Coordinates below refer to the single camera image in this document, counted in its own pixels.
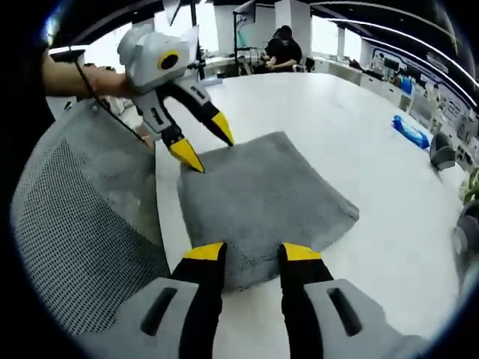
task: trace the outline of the gray cloth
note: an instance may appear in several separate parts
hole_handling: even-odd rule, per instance
[[[227,242],[227,291],[276,277],[282,242],[321,251],[359,219],[283,132],[200,158],[205,174],[182,165],[181,208],[193,247]]]

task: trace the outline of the ceiling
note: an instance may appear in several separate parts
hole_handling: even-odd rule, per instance
[[[245,0],[212,0],[215,5],[242,4]],[[274,4],[274,0],[258,0],[262,4]],[[470,42],[475,31],[475,12],[453,1],[315,1],[312,12],[326,18],[351,19],[393,28],[416,37],[456,61],[471,76],[475,75],[479,59],[479,44]],[[63,9],[62,20],[52,47],[88,44],[104,34],[131,21],[141,21],[152,13],[163,10],[159,0],[76,0]],[[341,23],[361,36],[372,37],[384,43],[404,49],[426,59],[431,50],[420,43],[369,25]],[[479,92],[464,73],[448,61],[449,76],[479,103]]]

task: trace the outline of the office chair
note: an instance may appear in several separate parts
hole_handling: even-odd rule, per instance
[[[52,124],[25,166],[12,232],[37,294],[71,334],[110,328],[120,304],[170,274],[154,164],[88,99]]]
[[[314,71],[314,59],[306,58],[303,65],[293,65],[294,73],[311,73]]]

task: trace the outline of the desk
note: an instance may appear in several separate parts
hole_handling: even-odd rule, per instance
[[[368,74],[363,73],[361,70],[355,69],[343,62],[333,61],[326,58],[313,57],[314,59],[314,72],[316,73],[329,73],[337,76],[340,79],[347,80],[373,91],[378,96],[381,96],[393,103],[396,107],[403,111],[407,111],[412,107],[412,97],[403,92],[400,88],[385,81],[380,81]],[[253,56],[251,61],[257,61],[257,57]],[[214,76],[218,71],[227,72],[227,67],[234,65],[234,58],[208,58],[206,60],[205,75]]]
[[[238,58],[244,57],[246,62],[249,63],[251,59],[251,63],[253,65],[257,64],[260,58],[254,52],[254,55],[251,57],[249,56],[249,52],[244,52],[238,54]],[[205,60],[206,66],[204,68],[204,75],[206,77],[215,76],[218,72],[228,73],[229,71],[234,72],[234,58],[226,58],[222,56],[214,57],[214,58],[207,58]]]
[[[237,144],[285,131],[311,166],[359,208],[359,221],[323,252],[326,265],[380,303],[401,333],[431,338],[448,320],[458,292],[450,234],[462,209],[459,166],[434,174],[428,152],[391,127],[395,114],[418,127],[408,114],[335,76],[243,76],[208,92]],[[199,153],[224,146],[177,102],[166,105]],[[158,142],[158,209],[172,268],[191,247],[178,175],[178,162]],[[223,295],[223,301],[213,357],[289,358],[279,279]]]

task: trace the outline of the black cable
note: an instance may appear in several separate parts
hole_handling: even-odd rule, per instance
[[[98,97],[97,93],[95,93],[94,89],[91,87],[90,83],[88,82],[87,80],[87,76],[85,75],[85,73],[83,72],[82,70],[82,67],[80,66],[80,64],[78,63],[78,59],[75,60],[75,66],[76,66],[76,69],[78,70],[80,76],[82,77],[82,80],[83,82],[85,83],[87,89],[88,89],[88,92],[90,93],[90,95],[98,102],[98,105],[100,107],[102,107],[106,112],[108,112],[110,114],[110,116],[112,116],[117,122],[119,122],[125,129],[127,129],[128,131],[130,131],[132,134],[135,135],[135,137],[137,137],[138,140],[140,140],[141,142],[144,143],[145,146],[148,146],[148,144],[143,141],[143,139],[138,135],[138,133],[136,133],[135,131],[133,131],[131,128],[129,128],[122,120],[120,120],[120,118],[114,114],[112,112],[112,110],[110,108],[108,108],[103,102],[102,100]]]

